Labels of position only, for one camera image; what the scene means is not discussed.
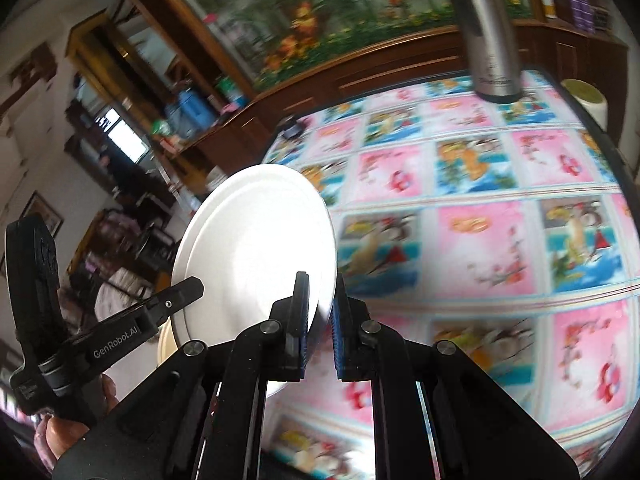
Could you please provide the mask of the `person's left hand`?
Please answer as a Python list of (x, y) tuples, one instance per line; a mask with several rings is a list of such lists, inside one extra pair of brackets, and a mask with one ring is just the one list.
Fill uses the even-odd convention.
[(34, 435), (35, 450), (44, 468), (52, 472), (61, 456), (88, 431), (81, 422), (44, 414)]

